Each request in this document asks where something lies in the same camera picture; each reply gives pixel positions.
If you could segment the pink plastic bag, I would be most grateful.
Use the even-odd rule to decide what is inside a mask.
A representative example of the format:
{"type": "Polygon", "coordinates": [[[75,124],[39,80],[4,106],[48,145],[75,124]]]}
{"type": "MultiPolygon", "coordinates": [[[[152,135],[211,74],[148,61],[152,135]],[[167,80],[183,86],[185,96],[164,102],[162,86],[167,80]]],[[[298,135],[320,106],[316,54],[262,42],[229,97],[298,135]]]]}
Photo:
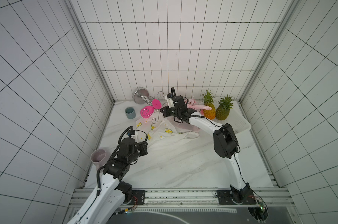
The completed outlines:
{"type": "Polygon", "coordinates": [[[213,133],[214,125],[200,112],[199,110],[211,110],[212,108],[205,105],[198,105],[192,107],[188,107],[185,99],[182,97],[178,97],[173,100],[174,102],[174,118],[173,120],[176,123],[186,123],[192,126],[195,126],[208,134],[213,133]]]}

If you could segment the white plastic bag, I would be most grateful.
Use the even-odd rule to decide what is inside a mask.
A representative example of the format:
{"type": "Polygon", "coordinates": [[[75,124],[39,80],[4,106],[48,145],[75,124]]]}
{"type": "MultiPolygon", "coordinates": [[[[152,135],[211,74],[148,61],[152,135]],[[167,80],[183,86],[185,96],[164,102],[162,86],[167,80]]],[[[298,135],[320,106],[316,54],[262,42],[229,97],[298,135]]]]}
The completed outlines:
{"type": "Polygon", "coordinates": [[[148,147],[153,145],[169,145],[178,141],[188,142],[199,137],[199,133],[185,130],[177,131],[176,127],[166,118],[153,124],[150,119],[140,118],[135,122],[135,136],[139,142],[148,137],[148,147]]]}

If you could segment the orange yellow pineapple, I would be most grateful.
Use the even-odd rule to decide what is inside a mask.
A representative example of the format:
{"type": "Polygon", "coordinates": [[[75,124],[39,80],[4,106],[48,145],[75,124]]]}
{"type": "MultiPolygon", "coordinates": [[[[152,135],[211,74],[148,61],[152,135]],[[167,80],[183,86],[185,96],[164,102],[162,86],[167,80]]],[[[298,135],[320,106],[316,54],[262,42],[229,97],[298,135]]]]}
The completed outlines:
{"type": "Polygon", "coordinates": [[[209,90],[206,90],[203,94],[203,102],[205,106],[208,106],[210,109],[204,109],[204,116],[208,119],[215,119],[216,117],[216,108],[213,104],[213,96],[212,92],[209,90]]]}

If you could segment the yellow green pineapple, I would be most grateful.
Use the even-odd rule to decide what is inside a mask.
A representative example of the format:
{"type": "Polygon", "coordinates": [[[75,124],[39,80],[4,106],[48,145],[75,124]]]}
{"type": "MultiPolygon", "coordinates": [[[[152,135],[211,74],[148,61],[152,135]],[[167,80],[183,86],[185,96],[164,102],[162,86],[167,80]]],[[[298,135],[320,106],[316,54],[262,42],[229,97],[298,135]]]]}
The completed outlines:
{"type": "Polygon", "coordinates": [[[224,96],[218,101],[218,107],[216,109],[216,119],[225,120],[230,114],[230,110],[233,108],[233,99],[228,95],[224,96]]]}

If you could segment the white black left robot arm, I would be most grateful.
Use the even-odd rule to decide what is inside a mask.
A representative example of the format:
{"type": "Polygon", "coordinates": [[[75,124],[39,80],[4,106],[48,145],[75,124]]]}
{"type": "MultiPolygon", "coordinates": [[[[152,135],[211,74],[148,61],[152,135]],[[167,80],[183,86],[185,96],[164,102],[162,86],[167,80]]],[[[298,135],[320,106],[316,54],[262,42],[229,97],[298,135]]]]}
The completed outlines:
{"type": "Polygon", "coordinates": [[[123,182],[130,165],[148,154],[148,136],[140,142],[136,135],[120,138],[114,154],[97,169],[97,188],[94,189],[69,224],[105,224],[123,204],[130,203],[132,185],[123,182]]]}

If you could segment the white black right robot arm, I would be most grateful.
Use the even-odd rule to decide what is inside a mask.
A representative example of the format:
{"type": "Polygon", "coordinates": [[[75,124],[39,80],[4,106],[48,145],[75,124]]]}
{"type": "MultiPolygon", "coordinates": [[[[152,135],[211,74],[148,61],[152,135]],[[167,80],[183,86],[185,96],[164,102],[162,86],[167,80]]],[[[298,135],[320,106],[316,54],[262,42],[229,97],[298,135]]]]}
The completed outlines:
{"type": "Polygon", "coordinates": [[[245,182],[236,154],[240,152],[238,139],[232,126],[228,123],[219,124],[195,109],[189,108],[184,97],[167,94],[167,105],[160,109],[163,117],[173,117],[177,123],[187,123],[196,126],[213,137],[214,151],[225,159],[229,172],[231,200],[235,204],[243,204],[247,197],[253,194],[249,183],[245,182]]]}

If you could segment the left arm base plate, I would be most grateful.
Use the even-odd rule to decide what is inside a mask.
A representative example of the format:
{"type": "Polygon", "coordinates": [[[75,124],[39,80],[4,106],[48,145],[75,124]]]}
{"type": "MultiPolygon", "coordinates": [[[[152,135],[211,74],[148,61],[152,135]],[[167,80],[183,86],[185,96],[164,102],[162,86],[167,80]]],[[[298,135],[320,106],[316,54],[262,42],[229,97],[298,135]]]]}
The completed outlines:
{"type": "Polygon", "coordinates": [[[108,198],[109,203],[122,202],[121,205],[144,205],[145,190],[132,190],[131,195],[116,189],[108,198]]]}

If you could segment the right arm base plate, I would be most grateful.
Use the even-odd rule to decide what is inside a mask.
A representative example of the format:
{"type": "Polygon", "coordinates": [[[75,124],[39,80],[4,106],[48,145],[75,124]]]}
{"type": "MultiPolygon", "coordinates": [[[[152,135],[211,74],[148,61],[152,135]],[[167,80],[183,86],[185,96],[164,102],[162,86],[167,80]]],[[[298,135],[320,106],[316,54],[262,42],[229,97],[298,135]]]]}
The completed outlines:
{"type": "Polygon", "coordinates": [[[231,191],[230,189],[217,190],[215,196],[220,205],[256,205],[257,201],[254,198],[252,190],[246,193],[240,191],[231,191]]]}

